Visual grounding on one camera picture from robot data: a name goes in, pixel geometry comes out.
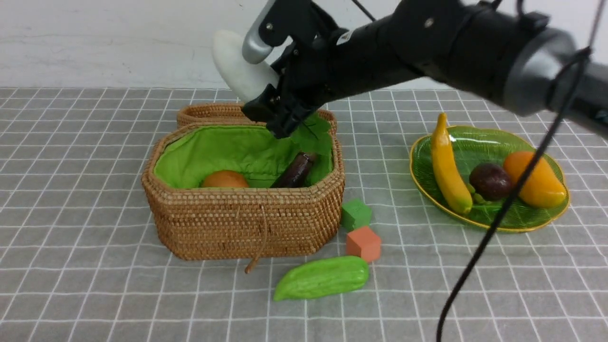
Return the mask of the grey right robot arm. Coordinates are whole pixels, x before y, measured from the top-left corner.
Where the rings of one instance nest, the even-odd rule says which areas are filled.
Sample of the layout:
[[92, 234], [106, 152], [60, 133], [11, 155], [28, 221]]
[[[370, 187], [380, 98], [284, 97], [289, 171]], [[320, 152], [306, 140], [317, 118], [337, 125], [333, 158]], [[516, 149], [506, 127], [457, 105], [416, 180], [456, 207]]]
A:
[[511, 113], [557, 113], [607, 136], [607, 66], [580, 56], [572, 36], [539, 12], [497, 4], [402, 0], [386, 17], [348, 30], [312, 0], [269, 0], [242, 45], [263, 80], [241, 94], [245, 116], [287, 138], [326, 103], [427, 76]]

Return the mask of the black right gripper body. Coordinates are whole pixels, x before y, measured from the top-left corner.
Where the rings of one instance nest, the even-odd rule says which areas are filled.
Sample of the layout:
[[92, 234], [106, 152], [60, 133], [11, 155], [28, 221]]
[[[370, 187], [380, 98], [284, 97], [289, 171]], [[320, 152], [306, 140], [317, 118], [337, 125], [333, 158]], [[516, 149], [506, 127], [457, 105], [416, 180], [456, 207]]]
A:
[[406, 61], [407, 2], [348, 30], [312, 0], [269, 0], [241, 40], [241, 99], [328, 103], [423, 77]]

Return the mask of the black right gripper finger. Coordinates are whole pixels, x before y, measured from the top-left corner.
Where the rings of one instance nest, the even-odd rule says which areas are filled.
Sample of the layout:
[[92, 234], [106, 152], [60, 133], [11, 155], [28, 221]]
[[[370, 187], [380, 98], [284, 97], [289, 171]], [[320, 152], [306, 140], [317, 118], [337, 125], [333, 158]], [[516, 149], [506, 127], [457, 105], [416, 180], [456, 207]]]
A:
[[274, 97], [269, 100], [271, 119], [266, 128], [277, 139], [289, 138], [319, 107], [294, 97]]
[[256, 123], [284, 123], [285, 113], [280, 108], [282, 84], [268, 84], [262, 93], [242, 106], [242, 113]]

